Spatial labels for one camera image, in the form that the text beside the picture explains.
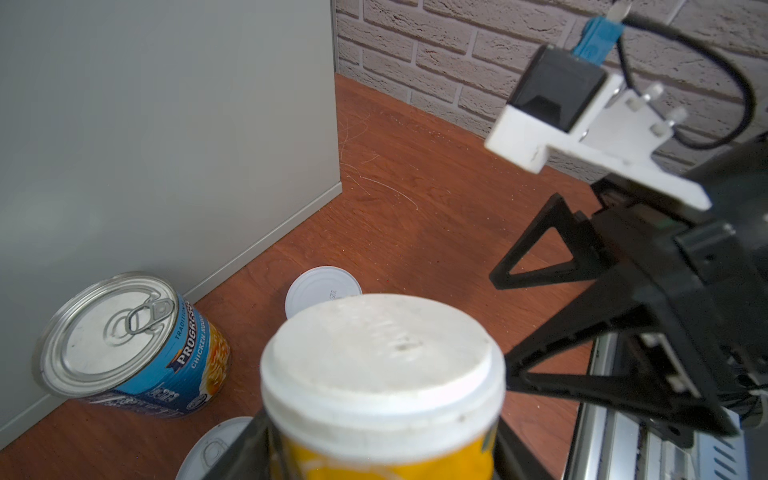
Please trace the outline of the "white flat-lid can front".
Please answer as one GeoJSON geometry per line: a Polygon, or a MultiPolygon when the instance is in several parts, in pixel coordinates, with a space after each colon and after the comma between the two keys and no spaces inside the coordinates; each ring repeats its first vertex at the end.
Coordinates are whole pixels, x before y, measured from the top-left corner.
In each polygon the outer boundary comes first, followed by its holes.
{"type": "Polygon", "coordinates": [[[289,318],[261,394],[276,479],[490,479],[506,394],[500,347],[470,315],[366,294],[289,318]]]}

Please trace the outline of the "white can right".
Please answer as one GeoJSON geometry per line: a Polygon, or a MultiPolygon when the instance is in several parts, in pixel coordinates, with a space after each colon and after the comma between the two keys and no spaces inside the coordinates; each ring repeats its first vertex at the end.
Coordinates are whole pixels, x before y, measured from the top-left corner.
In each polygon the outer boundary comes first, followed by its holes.
{"type": "Polygon", "coordinates": [[[344,269],[320,266],[309,269],[297,277],[285,298],[287,318],[314,305],[362,294],[357,279],[344,269]]]}

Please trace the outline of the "grey metal cabinet box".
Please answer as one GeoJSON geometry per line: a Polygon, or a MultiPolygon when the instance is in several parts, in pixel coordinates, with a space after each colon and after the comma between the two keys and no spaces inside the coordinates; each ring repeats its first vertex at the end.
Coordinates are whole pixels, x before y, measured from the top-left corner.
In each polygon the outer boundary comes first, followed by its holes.
{"type": "Polygon", "coordinates": [[[37,340],[143,271],[197,301],[342,191],[327,1],[1,5],[1,442],[37,340]]]}

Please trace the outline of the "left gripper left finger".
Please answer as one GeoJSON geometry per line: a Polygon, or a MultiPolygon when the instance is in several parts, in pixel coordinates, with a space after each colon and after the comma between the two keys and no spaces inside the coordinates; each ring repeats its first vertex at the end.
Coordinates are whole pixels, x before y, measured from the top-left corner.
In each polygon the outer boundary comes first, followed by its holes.
{"type": "Polygon", "coordinates": [[[214,427],[213,439],[222,440],[224,450],[203,479],[269,479],[269,426],[266,412],[261,410],[252,417],[231,418],[214,427]]]}

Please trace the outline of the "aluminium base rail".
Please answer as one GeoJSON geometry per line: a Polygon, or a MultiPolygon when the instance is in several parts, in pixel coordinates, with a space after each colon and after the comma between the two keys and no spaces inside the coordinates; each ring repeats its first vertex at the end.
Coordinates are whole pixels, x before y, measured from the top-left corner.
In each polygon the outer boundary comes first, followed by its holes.
{"type": "Polygon", "coordinates": [[[613,409],[579,406],[564,479],[746,479],[744,435],[679,430],[613,409]]]}

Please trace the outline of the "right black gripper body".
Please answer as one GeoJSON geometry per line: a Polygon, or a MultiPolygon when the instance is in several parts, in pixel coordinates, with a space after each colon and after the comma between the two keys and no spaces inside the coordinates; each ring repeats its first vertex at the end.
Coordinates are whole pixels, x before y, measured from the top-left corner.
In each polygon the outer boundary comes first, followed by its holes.
{"type": "Polygon", "coordinates": [[[615,175],[593,189],[592,221],[617,263],[594,284],[634,363],[600,399],[672,428],[731,436],[729,403],[767,375],[767,138],[687,173],[698,211],[615,175]]]}

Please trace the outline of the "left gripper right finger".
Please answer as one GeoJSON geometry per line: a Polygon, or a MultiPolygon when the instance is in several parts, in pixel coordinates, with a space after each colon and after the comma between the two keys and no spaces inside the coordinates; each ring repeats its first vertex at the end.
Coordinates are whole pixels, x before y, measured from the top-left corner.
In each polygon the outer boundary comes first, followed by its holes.
{"type": "Polygon", "coordinates": [[[553,480],[512,428],[500,419],[493,450],[493,480],[553,480]]]}

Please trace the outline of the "white can centre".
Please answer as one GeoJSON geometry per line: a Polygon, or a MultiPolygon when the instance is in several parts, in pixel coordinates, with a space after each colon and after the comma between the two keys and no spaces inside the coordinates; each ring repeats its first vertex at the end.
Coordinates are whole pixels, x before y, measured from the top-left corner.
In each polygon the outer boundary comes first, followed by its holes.
{"type": "Polygon", "coordinates": [[[210,429],[189,451],[176,480],[203,479],[252,420],[249,416],[234,417],[210,429]]]}

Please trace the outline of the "blue soup can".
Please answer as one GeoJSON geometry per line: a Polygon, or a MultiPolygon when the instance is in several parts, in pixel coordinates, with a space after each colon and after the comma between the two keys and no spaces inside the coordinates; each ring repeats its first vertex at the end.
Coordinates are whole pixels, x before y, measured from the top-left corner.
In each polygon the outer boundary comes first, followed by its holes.
{"type": "Polygon", "coordinates": [[[50,394],[158,418],[206,406],[228,377],[224,334],[167,281],[123,273],[93,284],[51,318],[33,356],[50,394]]]}

